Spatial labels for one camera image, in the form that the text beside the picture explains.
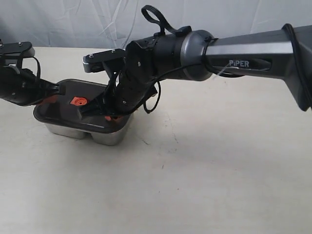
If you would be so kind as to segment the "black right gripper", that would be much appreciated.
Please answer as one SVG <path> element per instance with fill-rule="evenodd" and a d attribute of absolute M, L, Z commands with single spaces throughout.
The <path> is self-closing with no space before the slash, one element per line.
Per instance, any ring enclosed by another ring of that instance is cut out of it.
<path fill-rule="evenodd" d="M 124 66 L 118 72 L 105 71 L 109 82 L 104 91 L 80 108 L 83 116 L 103 115 L 120 121 L 157 94 L 156 40 L 134 40 L 125 49 Z"/>

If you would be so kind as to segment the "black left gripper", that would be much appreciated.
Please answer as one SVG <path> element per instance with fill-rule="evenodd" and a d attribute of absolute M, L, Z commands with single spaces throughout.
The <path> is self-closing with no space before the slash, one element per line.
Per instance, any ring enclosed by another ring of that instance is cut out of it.
<path fill-rule="evenodd" d="M 55 103 L 66 87 L 37 78 L 29 69 L 8 65 L 0 68 L 0 98 L 18 106 Z"/>

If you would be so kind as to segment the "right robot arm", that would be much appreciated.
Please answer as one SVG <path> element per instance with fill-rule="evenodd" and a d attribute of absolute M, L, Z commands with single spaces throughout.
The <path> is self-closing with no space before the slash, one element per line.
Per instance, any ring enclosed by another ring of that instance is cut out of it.
<path fill-rule="evenodd" d="M 83 117 L 126 116 L 161 92 L 166 79 L 205 81 L 212 75 L 283 80 L 298 107 L 312 106 L 312 28 L 285 24 L 280 30 L 217 39 L 205 30 L 155 34 L 84 57 L 88 73 L 106 71 L 104 91 L 79 108 Z"/>

